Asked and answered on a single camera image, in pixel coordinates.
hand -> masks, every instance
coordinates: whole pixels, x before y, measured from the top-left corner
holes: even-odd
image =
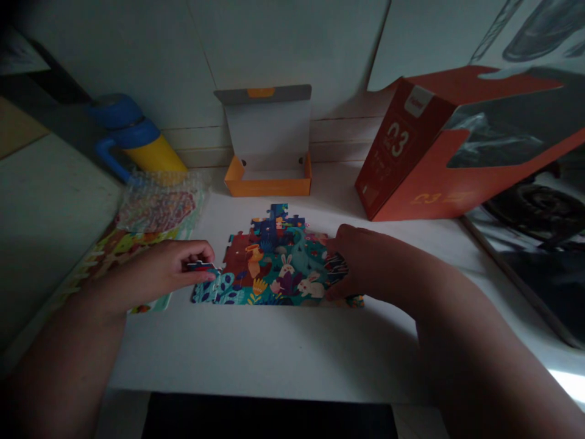
[[[415,317],[441,287],[464,278],[456,268],[423,250],[348,224],[342,224],[337,236],[329,239],[327,250],[340,253],[349,268],[348,275],[327,290],[328,300],[366,294]]]
[[[187,285],[215,279],[205,271],[184,271],[188,262],[213,262],[207,241],[163,241],[88,286],[108,312],[126,312]]]

dark floor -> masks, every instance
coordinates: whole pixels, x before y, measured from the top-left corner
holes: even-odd
[[[254,439],[315,433],[336,439],[398,437],[390,405],[153,393],[142,438],[246,432]]]

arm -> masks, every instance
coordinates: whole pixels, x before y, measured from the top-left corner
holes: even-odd
[[[212,280],[183,273],[185,262],[214,260],[206,241],[165,241],[74,294],[49,320],[7,382],[27,437],[91,437],[129,309]]]
[[[350,270],[328,290],[329,300],[362,291],[416,321],[431,387],[452,438],[585,437],[581,410],[456,268],[387,235],[348,225],[328,248]]]

open cardboard box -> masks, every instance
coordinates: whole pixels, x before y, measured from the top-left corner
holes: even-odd
[[[488,79],[466,66],[400,78],[355,186],[372,221],[455,218],[585,143],[584,79]]]
[[[225,184],[234,197],[311,193],[311,86],[218,90],[234,157]]]

jigsaw puzzle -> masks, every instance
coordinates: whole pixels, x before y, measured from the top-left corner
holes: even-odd
[[[231,235],[225,267],[206,267],[216,279],[196,285],[191,301],[363,307],[361,296],[324,299],[325,291],[347,274],[347,265],[340,255],[327,254],[326,234],[307,230],[305,219],[289,218],[287,210],[288,204],[272,204],[267,218],[252,219],[247,234]]]

